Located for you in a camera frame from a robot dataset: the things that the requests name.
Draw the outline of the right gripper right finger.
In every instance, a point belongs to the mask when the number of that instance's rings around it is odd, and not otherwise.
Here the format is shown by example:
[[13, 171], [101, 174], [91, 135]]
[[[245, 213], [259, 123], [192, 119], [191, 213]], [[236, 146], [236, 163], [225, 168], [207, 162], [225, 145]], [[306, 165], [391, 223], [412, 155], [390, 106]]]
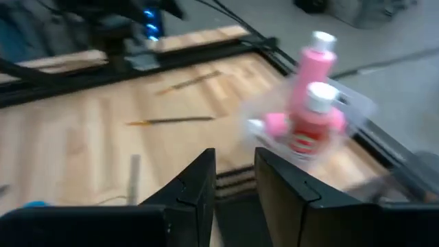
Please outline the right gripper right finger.
[[439, 203], [365, 203], [256, 148], [273, 247], [439, 247]]

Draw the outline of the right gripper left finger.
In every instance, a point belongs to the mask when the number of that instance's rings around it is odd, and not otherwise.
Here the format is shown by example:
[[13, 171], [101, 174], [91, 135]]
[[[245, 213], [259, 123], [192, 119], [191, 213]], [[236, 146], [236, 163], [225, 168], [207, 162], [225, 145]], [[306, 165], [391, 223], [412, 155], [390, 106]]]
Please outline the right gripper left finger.
[[215, 172], [208, 148], [136, 206], [15, 209], [0, 217], [0, 247], [208, 247]]

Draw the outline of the grey blue paintbrush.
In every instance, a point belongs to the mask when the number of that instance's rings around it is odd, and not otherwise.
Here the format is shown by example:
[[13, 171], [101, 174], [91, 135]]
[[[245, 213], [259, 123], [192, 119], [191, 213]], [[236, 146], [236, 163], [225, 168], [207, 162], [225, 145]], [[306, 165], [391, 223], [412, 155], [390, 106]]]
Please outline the grey blue paintbrush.
[[130, 179], [128, 183], [127, 205], [137, 205], [139, 171], [141, 164], [141, 156], [133, 154], [130, 158]]

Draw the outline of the red paint bottle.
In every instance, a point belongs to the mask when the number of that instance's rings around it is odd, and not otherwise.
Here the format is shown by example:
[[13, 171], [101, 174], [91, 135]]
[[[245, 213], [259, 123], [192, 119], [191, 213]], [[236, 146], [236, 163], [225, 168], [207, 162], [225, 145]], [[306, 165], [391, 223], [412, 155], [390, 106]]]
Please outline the red paint bottle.
[[335, 131], [333, 102], [338, 94], [330, 84], [311, 82], [303, 97], [292, 103], [288, 146], [293, 151], [311, 156], [330, 141]]

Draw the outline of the dark paintbrush orange tip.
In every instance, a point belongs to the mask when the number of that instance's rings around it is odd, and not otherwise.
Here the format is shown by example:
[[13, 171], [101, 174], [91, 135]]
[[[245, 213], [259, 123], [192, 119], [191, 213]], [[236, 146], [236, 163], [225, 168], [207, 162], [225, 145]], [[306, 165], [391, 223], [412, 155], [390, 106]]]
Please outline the dark paintbrush orange tip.
[[128, 122], [126, 125], [128, 126], [148, 126], [155, 124], [170, 124], [170, 123], [179, 123], [186, 121], [212, 121], [215, 120], [214, 117], [179, 117], [179, 118], [171, 118], [171, 119], [149, 119], [149, 120], [141, 120], [141, 121], [132, 121]]

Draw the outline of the hot pink paint bottle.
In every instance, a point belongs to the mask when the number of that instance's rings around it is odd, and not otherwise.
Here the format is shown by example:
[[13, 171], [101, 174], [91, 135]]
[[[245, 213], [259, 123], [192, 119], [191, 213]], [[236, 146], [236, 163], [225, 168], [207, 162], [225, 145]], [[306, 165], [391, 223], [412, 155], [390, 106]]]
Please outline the hot pink paint bottle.
[[[289, 130], [289, 119], [285, 113], [267, 113], [263, 119], [249, 119], [249, 129], [262, 132], [271, 137], [280, 137]], [[331, 112], [330, 126], [338, 133], [343, 133], [346, 127], [344, 113], [335, 107]]]

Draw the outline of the light pink paint bottle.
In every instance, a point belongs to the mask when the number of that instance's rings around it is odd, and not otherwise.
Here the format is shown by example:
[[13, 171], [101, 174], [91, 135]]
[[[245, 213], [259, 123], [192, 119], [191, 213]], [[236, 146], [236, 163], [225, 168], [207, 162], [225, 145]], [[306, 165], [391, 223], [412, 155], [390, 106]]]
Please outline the light pink paint bottle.
[[291, 93], [287, 109], [303, 103], [307, 85], [311, 82], [326, 82], [337, 55], [333, 51], [337, 38], [322, 31], [314, 31], [310, 43], [301, 51], [296, 75], [292, 78]]

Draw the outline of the clear plastic bin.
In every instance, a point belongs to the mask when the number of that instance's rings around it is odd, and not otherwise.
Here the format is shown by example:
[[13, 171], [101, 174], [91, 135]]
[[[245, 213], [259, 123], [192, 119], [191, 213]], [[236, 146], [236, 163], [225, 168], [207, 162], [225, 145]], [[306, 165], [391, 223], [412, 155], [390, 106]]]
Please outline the clear plastic bin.
[[273, 138], [262, 132], [253, 132], [248, 125], [249, 119], [263, 119], [267, 113], [285, 113], [289, 118], [287, 103], [291, 93], [292, 78], [293, 75], [288, 76], [284, 82], [274, 86], [267, 93], [252, 97], [241, 105], [240, 127], [249, 149], [265, 147], [292, 164], [305, 166], [328, 157], [344, 146], [347, 140], [366, 125], [369, 116], [375, 111], [376, 104], [371, 99], [339, 82], [328, 79], [327, 83], [339, 91], [333, 106], [344, 113], [345, 130], [343, 133], [334, 131], [330, 141], [323, 145], [316, 154], [311, 156], [298, 154], [288, 146], [289, 130], [287, 134]]

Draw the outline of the thin wooden paintbrush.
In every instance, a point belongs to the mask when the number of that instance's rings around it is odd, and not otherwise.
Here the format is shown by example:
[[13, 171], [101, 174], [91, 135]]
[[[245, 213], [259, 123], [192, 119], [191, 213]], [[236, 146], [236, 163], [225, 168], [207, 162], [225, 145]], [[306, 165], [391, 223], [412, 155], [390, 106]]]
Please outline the thin wooden paintbrush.
[[192, 84], [197, 84], [199, 82], [202, 82], [202, 81], [207, 80], [207, 79], [214, 78], [214, 77], [219, 76], [221, 74], [222, 73], [220, 71], [214, 71], [212, 73], [201, 75], [201, 76], [199, 76], [197, 78], [190, 79], [190, 80], [187, 80], [187, 81], [184, 81], [184, 82], [180, 82], [178, 84], [171, 85], [171, 86], [169, 86], [169, 87], [167, 87], [167, 88], [165, 88], [163, 90], [157, 91], [156, 95], [164, 95], [164, 94], [169, 93], [171, 91], [177, 91], [177, 90], [183, 89], [184, 87], [190, 86]]

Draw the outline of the computer tower blue lights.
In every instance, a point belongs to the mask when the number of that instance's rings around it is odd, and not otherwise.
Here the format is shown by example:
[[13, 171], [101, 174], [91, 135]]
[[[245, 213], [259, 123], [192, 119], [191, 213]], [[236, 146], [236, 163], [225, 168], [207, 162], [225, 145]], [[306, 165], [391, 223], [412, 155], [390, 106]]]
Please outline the computer tower blue lights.
[[148, 40], [159, 41], [163, 36], [163, 22], [161, 11], [157, 8], [146, 8], [143, 11], [147, 21], [145, 36]]

